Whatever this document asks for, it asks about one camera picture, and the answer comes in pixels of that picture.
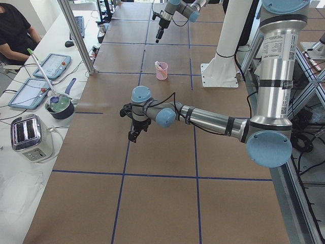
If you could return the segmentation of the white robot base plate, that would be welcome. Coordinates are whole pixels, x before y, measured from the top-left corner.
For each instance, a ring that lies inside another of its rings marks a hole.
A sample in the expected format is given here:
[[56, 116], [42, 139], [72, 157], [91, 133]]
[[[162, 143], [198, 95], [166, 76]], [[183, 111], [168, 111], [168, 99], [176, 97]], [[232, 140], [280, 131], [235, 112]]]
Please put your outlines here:
[[201, 64], [203, 87], [237, 88], [235, 57], [242, 31], [258, 1], [229, 1], [215, 57]]

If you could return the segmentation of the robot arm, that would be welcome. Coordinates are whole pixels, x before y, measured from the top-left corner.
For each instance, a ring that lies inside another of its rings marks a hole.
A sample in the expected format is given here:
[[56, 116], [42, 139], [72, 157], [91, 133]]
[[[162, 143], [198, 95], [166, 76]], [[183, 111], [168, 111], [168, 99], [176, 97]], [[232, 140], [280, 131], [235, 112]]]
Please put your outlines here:
[[184, 1], [172, 0], [168, 1], [165, 6], [165, 9], [161, 10], [159, 13], [152, 10], [152, 20], [155, 20], [156, 17], [160, 19], [158, 23], [159, 29], [157, 31], [155, 42], [159, 43], [164, 34], [164, 30], [169, 27], [171, 21], [173, 21], [174, 14], [176, 12], [180, 13], [183, 17], [187, 18], [187, 20], [195, 22], [200, 15], [201, 8], [206, 6], [208, 2], [209, 1], [206, 0], [196, 0], [191, 4], [187, 4]]
[[153, 98], [146, 86], [132, 91], [131, 102], [120, 110], [132, 120], [128, 139], [135, 142], [152, 121], [167, 128], [183, 121], [206, 132], [237, 138], [245, 143], [257, 164], [275, 168], [287, 163], [292, 153], [288, 119], [290, 91], [296, 60], [298, 35], [307, 25], [309, 1], [262, 1], [258, 35], [262, 53], [257, 83], [257, 110], [252, 118], [237, 115], [245, 104], [238, 88], [234, 59], [253, 1], [230, 1], [215, 57], [201, 65], [203, 88], [198, 98], [208, 110], [184, 105], [170, 95], [164, 101]]

